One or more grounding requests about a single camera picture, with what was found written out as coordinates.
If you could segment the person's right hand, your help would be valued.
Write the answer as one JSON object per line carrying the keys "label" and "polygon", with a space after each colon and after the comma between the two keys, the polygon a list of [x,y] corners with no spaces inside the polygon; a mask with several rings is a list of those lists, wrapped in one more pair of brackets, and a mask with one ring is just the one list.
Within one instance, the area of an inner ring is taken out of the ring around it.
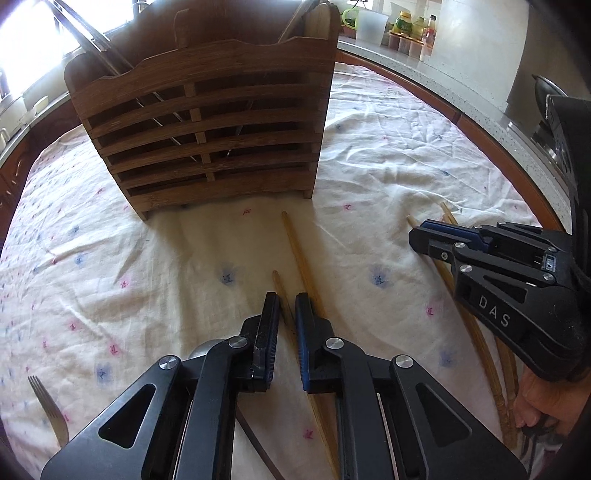
{"label": "person's right hand", "polygon": [[543,414],[557,421],[556,432],[568,436],[590,395],[590,371],[576,382],[548,382],[523,369],[513,415],[518,428],[533,427]]}

